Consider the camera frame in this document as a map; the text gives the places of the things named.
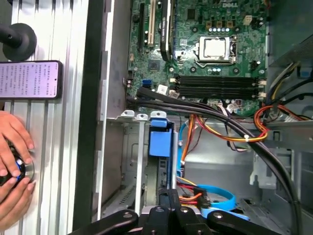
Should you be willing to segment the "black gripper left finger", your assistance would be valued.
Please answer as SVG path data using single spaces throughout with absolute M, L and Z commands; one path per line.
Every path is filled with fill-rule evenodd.
M 85 227 L 72 235 L 167 235 L 170 217 L 170 189 L 158 193 L 158 205 L 146 206 L 141 214 L 124 209 Z

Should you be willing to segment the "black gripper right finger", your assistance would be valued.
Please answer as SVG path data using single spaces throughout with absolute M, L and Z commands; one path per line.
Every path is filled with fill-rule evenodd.
M 169 190 L 170 207 L 174 219 L 170 225 L 179 235 L 211 235 L 213 231 L 220 235 L 276 235 L 277 232 L 243 219 L 232 213 L 213 210 L 205 220 L 200 220 L 194 210 L 183 207 L 179 202 L 176 189 Z

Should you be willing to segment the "person's right hand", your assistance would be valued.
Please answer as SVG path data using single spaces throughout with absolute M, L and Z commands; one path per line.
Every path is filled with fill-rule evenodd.
M 5 231 L 27 212 L 33 197 L 35 182 L 23 178 L 15 188 L 16 178 L 0 187 L 0 231 Z

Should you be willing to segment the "person's left hand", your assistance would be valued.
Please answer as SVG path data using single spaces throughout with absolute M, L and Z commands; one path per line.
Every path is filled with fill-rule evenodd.
M 29 150 L 34 148 L 34 142 L 20 120 L 6 112 L 0 112 L 0 175 L 10 173 L 17 177 L 20 170 L 15 163 L 15 158 L 9 147 L 13 144 L 23 161 L 27 164 L 32 162 Z

